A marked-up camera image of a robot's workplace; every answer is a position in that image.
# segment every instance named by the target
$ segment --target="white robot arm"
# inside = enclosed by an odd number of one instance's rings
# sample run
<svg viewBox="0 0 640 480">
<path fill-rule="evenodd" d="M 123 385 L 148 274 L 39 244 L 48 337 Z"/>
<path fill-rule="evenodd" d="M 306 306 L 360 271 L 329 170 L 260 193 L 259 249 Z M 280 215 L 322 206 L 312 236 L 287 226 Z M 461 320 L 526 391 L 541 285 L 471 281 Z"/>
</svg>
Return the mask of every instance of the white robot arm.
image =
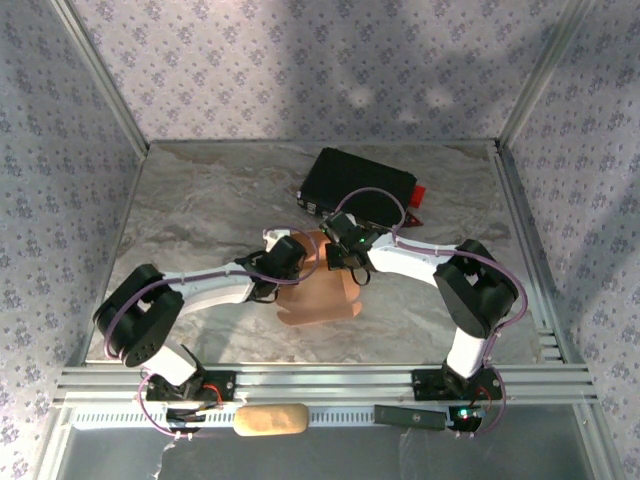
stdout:
<svg viewBox="0 0 640 480">
<path fill-rule="evenodd" d="M 458 328 L 439 377 L 442 382 L 423 388 L 435 392 L 435 398 L 442 398 L 444 391 L 451 395 L 468 390 L 482 370 L 494 327 L 518 291 L 497 271 L 439 252 L 462 249 L 492 260 L 484 247 L 470 240 L 442 246 L 399 239 L 365 229 L 341 212 L 327 218 L 321 229 L 331 240 L 326 246 L 330 269 L 397 273 L 439 289 Z M 266 250 L 211 270 L 162 274 L 151 265 L 138 267 L 94 315 L 105 336 L 105 352 L 117 355 L 127 367 L 162 377 L 176 398 L 197 399 L 205 372 L 184 346 L 167 340 L 171 328 L 181 315 L 225 303 L 264 302 L 277 294 L 279 284 L 297 283 L 306 251 L 290 233 L 265 232 Z M 473 285 L 470 276 L 477 278 Z M 149 307 L 143 309 L 139 300 Z"/>
</svg>

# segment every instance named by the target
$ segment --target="black battery pack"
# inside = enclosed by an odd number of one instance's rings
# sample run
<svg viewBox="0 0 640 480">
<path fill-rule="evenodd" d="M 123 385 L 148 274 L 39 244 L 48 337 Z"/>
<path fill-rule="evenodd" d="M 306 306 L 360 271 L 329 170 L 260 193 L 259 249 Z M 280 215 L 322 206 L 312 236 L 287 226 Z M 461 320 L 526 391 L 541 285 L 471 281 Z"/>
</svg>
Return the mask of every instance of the black battery pack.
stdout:
<svg viewBox="0 0 640 480">
<path fill-rule="evenodd" d="M 354 190 L 377 187 L 396 197 L 406 210 L 416 183 L 416 177 L 409 172 L 335 148 L 324 148 L 298 191 L 298 205 L 311 214 L 326 216 Z M 391 228 L 400 220 L 397 205 L 379 192 L 355 195 L 343 211 L 361 222 L 385 228 Z"/>
</svg>

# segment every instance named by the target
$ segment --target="red wire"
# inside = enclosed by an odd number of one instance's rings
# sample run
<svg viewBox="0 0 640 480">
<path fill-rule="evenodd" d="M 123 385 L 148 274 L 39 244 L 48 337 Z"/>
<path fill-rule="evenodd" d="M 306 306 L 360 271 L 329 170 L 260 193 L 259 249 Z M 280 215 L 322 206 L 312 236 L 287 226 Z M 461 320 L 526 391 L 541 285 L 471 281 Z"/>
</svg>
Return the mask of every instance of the red wire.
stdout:
<svg viewBox="0 0 640 480">
<path fill-rule="evenodd" d="M 202 385 L 202 388 L 206 388 L 208 390 L 213 390 L 214 392 L 216 392 L 216 394 L 218 395 L 217 403 L 222 403 L 222 395 L 220 394 L 220 390 L 218 390 L 218 387 L 216 387 L 212 383 L 205 383 Z"/>
</svg>

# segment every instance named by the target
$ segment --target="metal frame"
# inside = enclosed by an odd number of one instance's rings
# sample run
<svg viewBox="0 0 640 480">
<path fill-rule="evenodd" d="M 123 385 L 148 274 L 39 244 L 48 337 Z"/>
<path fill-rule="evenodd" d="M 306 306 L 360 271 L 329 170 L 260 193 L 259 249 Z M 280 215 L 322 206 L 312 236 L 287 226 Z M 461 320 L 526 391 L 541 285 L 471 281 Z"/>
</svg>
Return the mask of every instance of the metal frame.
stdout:
<svg viewBox="0 0 640 480">
<path fill-rule="evenodd" d="M 124 134 L 136 150 L 138 158 L 142 159 L 149 150 L 149 144 L 138 128 L 133 115 L 129 111 L 126 102 L 120 96 L 115 82 L 111 78 L 100 54 L 91 43 L 87 30 L 84 27 L 80 15 L 69 0 L 50 0 L 51 5 L 60 17 L 64 28 L 76 45 L 78 53 L 84 61 L 89 73 L 93 77 L 98 89 L 104 96 L 107 105 L 116 117 Z"/>
<path fill-rule="evenodd" d="M 311 410 L 311 427 L 373 427 L 373 404 L 412 405 L 411 371 L 435 369 L 425 365 L 213 365 L 211 370 L 238 371 L 235 401 L 208 413 L 204 428 L 229 428 L 234 412 L 245 403 L 294 403 Z M 510 405 L 581 404 L 598 402 L 586 365 L 498 366 Z M 122 366 L 66 368 L 53 403 L 51 434 L 40 463 L 38 479 L 57 478 L 71 428 L 149 428 L 133 403 L 140 375 Z M 442 409 L 460 402 L 420 402 Z M 148 404 L 161 420 L 163 407 Z M 597 434 L 586 429 L 583 436 Z M 585 444 L 591 445 L 590 439 Z M 606 466 L 601 471 L 606 473 Z M 596 478 L 620 478 L 597 476 Z"/>
<path fill-rule="evenodd" d="M 509 118 L 502 127 L 499 137 L 501 146 L 511 145 L 514 142 L 567 50 L 573 35 L 578 31 L 578 26 L 594 3 L 595 0 L 569 0 L 565 5 L 538 62 L 524 84 Z"/>
<path fill-rule="evenodd" d="M 507 194 L 509 209 L 515 219 L 519 240 L 523 242 L 521 249 L 525 252 L 527 265 L 532 269 L 530 275 L 536 279 L 532 286 L 538 292 L 536 297 L 540 300 L 540 311 L 545 315 L 546 321 L 555 332 L 555 339 L 558 342 L 558 348 L 564 361 L 570 364 L 581 363 L 580 354 L 572 347 L 571 342 L 561 328 L 555 303 L 546 293 L 552 292 L 554 289 L 551 270 L 546 261 L 535 261 L 535 253 L 543 251 L 542 242 L 535 226 L 527 221 L 532 216 L 531 210 L 524 193 L 522 193 L 524 188 L 520 182 L 515 160 L 509 147 L 504 146 L 501 153 L 494 157 L 494 160 L 503 189 Z M 595 478 L 625 478 L 622 463 L 613 444 L 602 407 L 599 404 L 592 406 L 574 405 L 573 410 L 580 426 Z"/>
</svg>

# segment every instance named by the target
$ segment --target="black mounting bracket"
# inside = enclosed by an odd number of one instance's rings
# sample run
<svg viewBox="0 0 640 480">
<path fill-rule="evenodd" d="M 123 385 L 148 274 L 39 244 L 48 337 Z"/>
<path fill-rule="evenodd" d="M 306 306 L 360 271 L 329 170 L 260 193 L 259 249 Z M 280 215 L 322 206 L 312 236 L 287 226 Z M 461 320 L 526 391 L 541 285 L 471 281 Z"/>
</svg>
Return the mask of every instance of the black mounting bracket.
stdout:
<svg viewBox="0 0 640 480">
<path fill-rule="evenodd" d="M 185 382 L 181 387 L 175 387 L 160 375 L 154 375 L 149 379 L 147 386 L 147 402 L 218 402 L 218 394 L 215 390 L 203 388 L 203 385 L 213 385 L 220 392 L 223 402 L 233 401 L 236 390 L 236 372 L 234 371 L 208 371 L 203 370 L 197 378 L 197 382 Z"/>
<path fill-rule="evenodd" d="M 478 395 L 479 389 L 485 389 L 492 401 L 502 400 L 500 381 L 491 368 L 483 368 L 471 377 L 461 394 L 452 392 L 447 386 L 442 369 L 412 371 L 411 386 L 416 401 L 461 400 L 472 402 L 478 398 L 481 399 Z"/>
</svg>

